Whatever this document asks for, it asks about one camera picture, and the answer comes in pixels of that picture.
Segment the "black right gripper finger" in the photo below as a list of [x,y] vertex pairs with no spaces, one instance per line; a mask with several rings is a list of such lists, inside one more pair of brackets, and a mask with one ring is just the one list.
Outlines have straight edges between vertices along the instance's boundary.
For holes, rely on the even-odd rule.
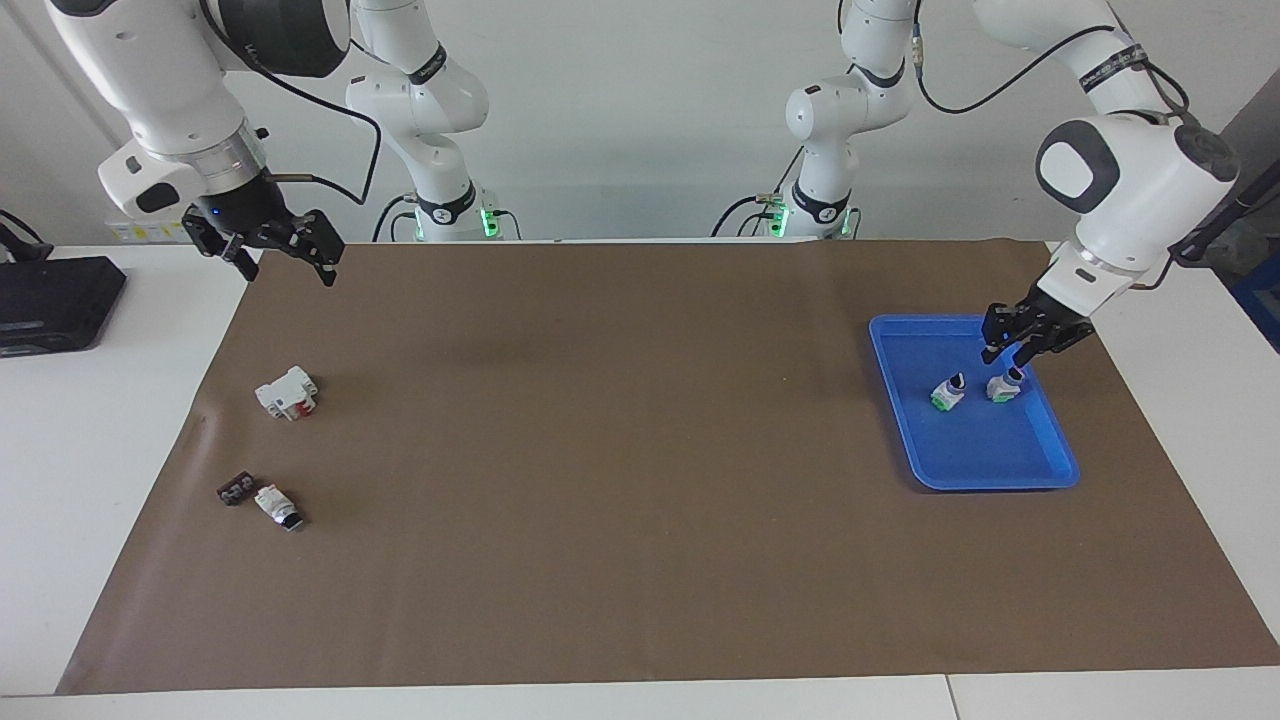
[[188,206],[183,213],[183,228],[191,243],[202,256],[223,260],[233,266],[246,282],[252,283],[257,278],[259,264],[243,247],[243,238],[238,234],[227,238],[197,206]]
[[307,263],[325,287],[337,281],[346,243],[328,215],[314,209],[292,219],[291,256]]

